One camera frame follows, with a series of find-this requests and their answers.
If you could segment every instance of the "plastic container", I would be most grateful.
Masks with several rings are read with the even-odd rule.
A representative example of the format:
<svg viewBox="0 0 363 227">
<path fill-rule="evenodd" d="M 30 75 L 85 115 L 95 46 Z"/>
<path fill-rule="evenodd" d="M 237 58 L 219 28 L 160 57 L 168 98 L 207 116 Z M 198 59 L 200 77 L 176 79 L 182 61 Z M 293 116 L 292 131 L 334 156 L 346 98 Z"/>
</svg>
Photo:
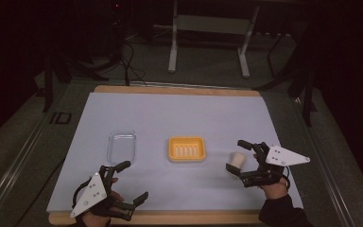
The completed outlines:
<svg viewBox="0 0 363 227">
<path fill-rule="evenodd" d="M 125 161 L 133 162 L 135 158 L 135 131 L 113 131 L 109 136 L 107 161 L 117 165 Z"/>
<path fill-rule="evenodd" d="M 198 136 L 169 139 L 168 157 L 172 162 L 202 162 L 205 159 L 204 140 Z"/>
</svg>

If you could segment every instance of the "yellow soap dish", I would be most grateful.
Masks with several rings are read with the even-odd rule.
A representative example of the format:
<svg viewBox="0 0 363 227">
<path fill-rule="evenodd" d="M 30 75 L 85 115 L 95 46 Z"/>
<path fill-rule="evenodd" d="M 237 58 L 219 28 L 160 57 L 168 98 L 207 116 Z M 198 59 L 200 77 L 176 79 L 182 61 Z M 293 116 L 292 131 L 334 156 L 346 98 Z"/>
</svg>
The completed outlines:
<svg viewBox="0 0 363 227">
<path fill-rule="evenodd" d="M 204 140 L 198 136 L 172 137 L 168 156 L 173 162 L 201 162 L 206 156 Z"/>
</svg>

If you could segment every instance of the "desk frame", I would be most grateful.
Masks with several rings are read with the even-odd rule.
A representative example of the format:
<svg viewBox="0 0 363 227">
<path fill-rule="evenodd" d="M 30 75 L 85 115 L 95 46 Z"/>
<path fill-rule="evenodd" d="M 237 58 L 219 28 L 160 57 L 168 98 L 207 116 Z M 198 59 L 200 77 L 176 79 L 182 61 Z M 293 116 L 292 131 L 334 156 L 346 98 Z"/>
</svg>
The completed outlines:
<svg viewBox="0 0 363 227">
<path fill-rule="evenodd" d="M 126 94 L 167 94 L 197 96 L 260 96 L 256 91 L 198 89 L 198 88 L 159 88 L 159 87 L 118 87 L 97 86 L 96 93 Z M 135 211 L 131 221 L 112 218 L 111 224 L 127 225 L 174 225 L 174 224 L 253 224 L 260 223 L 259 210 L 236 211 Z M 53 225 L 69 225 L 75 223 L 68 212 L 49 214 L 49 222 Z"/>
<path fill-rule="evenodd" d="M 176 60 L 178 56 L 177 34 L 180 30 L 194 30 L 206 32 L 219 32 L 229 34 L 244 35 L 244 43 L 237 48 L 237 55 L 240 61 L 241 73 L 243 78 L 250 77 L 249 67 L 247 65 L 246 50 L 254 29 L 259 7 L 255 7 L 254 13 L 250 20 L 217 18 L 178 14 L 178 1 L 173 1 L 173 27 L 172 27 L 172 47 L 170 49 L 170 59 L 168 71 L 176 72 Z"/>
</svg>

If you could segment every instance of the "gray floor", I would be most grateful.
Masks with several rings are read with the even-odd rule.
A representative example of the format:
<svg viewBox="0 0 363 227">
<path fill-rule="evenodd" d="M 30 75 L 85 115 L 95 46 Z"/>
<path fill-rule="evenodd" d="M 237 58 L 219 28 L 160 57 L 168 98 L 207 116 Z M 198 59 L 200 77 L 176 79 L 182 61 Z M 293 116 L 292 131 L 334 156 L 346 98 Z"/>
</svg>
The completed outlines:
<svg viewBox="0 0 363 227">
<path fill-rule="evenodd" d="M 234 47 L 213 47 L 188 39 L 181 40 L 177 71 L 169 74 L 168 38 L 167 34 L 158 36 L 153 44 L 144 43 L 138 36 L 128 39 L 134 50 L 131 66 L 139 77 L 144 76 L 148 86 L 250 89 L 272 80 L 266 54 L 275 40 L 268 36 L 256 35 L 251 39 L 247 54 L 250 79 L 240 76 Z M 277 69 L 285 64 L 294 46 L 291 39 L 283 38 L 272 55 Z M 131 56 L 126 46 L 124 56 L 127 59 Z M 106 84 L 122 85 L 124 72 L 119 65 L 101 74 L 110 78 Z M 42 98 L 31 97 L 0 130 L 0 182 L 3 177 L 15 180 L 5 182 L 11 190 L 0 187 L 0 192 L 8 192 L 0 193 L 0 226 L 14 226 L 20 218 L 19 226 L 51 226 L 45 210 L 60 173 L 61 161 L 71 144 L 88 93 L 102 84 L 77 72 L 73 74 L 70 84 L 56 83 L 56 102 L 49 113 L 42 113 Z M 129 74 L 131 79 L 137 79 L 132 70 Z M 144 83 L 136 80 L 132 85 Z M 320 91 L 314 93 L 318 111 L 311 113 L 313 127 L 308 128 L 301 118 L 300 103 L 286 94 L 288 85 L 289 81 L 261 95 L 282 146 L 300 150 L 312 158 L 308 165 L 291 168 L 308 218 L 316 226 L 363 226 L 363 176 Z M 53 112 L 71 113 L 70 124 L 49 124 Z M 19 153 L 25 155 L 23 162 L 16 159 Z M 13 162 L 22 164 L 18 169 L 11 168 L 20 174 L 6 175 Z"/>
</svg>

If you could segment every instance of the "dark background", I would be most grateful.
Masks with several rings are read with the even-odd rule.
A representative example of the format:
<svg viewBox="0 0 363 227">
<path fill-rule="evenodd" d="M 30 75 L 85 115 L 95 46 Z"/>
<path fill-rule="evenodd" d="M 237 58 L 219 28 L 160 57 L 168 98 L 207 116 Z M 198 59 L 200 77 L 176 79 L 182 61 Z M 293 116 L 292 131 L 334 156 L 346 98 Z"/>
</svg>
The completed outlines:
<svg viewBox="0 0 363 227">
<path fill-rule="evenodd" d="M 197 3 L 200 1 L 195 2 L 194 5 L 194 1 L 187 1 L 180 9 L 249 17 L 238 7 L 247 1 L 233 1 L 235 8 L 231 11 L 216 6 L 224 1 L 212 1 L 207 10 Z M 84 5 L 87 1 L 75 4 L 70 0 L 0 0 L 0 127 L 37 91 L 33 78 L 43 71 L 43 58 L 52 46 L 79 61 L 116 51 L 113 47 L 116 44 L 108 44 L 113 47 L 109 53 L 100 45 L 111 34 L 106 30 L 108 25 L 103 25 L 113 17 L 105 11 L 107 3 L 97 1 L 96 5 L 87 6 Z M 133 1 L 133 5 L 130 24 L 148 39 L 153 24 L 171 24 L 172 1 Z M 103 10 L 98 16 L 90 15 L 98 19 L 81 22 L 78 16 L 89 14 L 88 9 Z M 316 86 L 321 89 L 363 172 L 363 1 L 325 1 L 317 12 L 318 20 L 313 22 L 316 30 L 309 36 L 312 38 L 302 40 L 305 51 L 293 56 L 293 60 L 314 54 L 321 56 L 317 61 Z M 286 13 L 280 4 L 266 5 L 258 15 L 255 29 L 274 34 L 283 29 L 285 22 Z"/>
</svg>

